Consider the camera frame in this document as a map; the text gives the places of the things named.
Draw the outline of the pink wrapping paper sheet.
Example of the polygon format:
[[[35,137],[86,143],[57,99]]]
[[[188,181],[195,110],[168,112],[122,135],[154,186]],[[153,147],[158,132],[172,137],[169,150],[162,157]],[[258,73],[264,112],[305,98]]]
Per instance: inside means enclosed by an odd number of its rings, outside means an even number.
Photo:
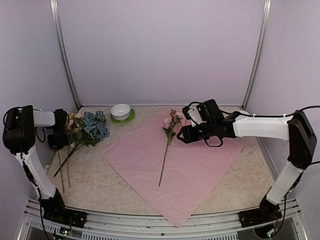
[[[180,227],[209,196],[243,146],[226,138],[167,145],[168,108],[147,117],[104,151],[105,160],[159,214]]]

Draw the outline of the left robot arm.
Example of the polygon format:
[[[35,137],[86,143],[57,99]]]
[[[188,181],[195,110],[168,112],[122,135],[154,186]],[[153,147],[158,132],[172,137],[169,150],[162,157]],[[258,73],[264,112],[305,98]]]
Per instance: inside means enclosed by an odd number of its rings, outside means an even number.
[[[64,132],[69,115],[63,109],[42,111],[32,105],[13,107],[3,116],[4,146],[19,161],[31,182],[44,210],[46,219],[63,223],[70,218],[59,190],[51,183],[42,167],[36,150],[36,128],[51,130],[47,143],[52,150],[60,150],[68,144]]]

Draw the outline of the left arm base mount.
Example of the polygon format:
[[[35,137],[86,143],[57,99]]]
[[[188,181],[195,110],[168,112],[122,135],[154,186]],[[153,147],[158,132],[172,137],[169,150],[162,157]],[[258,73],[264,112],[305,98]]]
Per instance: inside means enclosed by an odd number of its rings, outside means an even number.
[[[68,225],[76,228],[84,228],[87,219],[87,213],[84,211],[66,209],[64,213],[44,212],[43,218],[63,225]]]

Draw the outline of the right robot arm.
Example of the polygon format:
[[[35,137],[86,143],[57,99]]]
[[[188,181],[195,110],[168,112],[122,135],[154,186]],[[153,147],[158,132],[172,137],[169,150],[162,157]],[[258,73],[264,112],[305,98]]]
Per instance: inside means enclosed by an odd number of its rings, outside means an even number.
[[[274,184],[256,208],[256,218],[266,222],[279,211],[280,202],[299,183],[304,171],[313,163],[317,137],[305,114],[313,109],[307,106],[293,113],[281,115],[256,115],[245,111],[221,110],[215,100],[191,102],[182,109],[190,125],[183,126],[176,135],[185,144],[210,138],[219,139],[217,147],[223,146],[226,138],[254,137],[273,139],[288,143],[289,156]]]

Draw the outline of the blue fake flower bunch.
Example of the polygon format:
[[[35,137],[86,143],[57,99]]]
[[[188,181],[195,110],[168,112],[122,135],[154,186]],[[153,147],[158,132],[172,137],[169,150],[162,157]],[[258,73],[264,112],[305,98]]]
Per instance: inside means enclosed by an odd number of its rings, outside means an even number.
[[[85,111],[81,114],[84,115],[84,121],[86,123],[86,127],[84,128],[84,130],[92,139],[91,145],[89,146],[94,147],[109,136],[109,130],[107,128],[107,118],[103,111]]]

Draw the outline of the pink fake rose bunch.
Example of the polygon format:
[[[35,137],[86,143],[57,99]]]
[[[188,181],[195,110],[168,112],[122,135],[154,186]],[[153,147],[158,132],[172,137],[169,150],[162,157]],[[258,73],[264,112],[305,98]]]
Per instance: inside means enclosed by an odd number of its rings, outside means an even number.
[[[60,174],[60,181],[62,185],[62,192],[65,192],[64,179],[63,179],[63,166],[66,165],[67,172],[67,184],[70,187],[70,174],[69,174],[69,158],[82,146],[88,147],[92,143],[92,139],[89,134],[85,131],[87,126],[83,114],[71,113],[69,115],[68,123],[64,129],[67,136],[67,154],[65,160],[62,162],[60,152],[58,152],[59,168],[55,172],[54,177]]]

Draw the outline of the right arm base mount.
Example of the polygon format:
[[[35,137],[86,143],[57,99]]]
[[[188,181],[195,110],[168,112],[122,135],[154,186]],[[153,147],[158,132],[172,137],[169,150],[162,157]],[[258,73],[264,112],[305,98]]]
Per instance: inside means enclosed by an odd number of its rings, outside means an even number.
[[[280,210],[270,212],[269,210],[255,208],[250,210],[241,211],[238,214],[242,228],[260,225],[268,222],[275,221],[276,218],[281,219],[282,213]]]

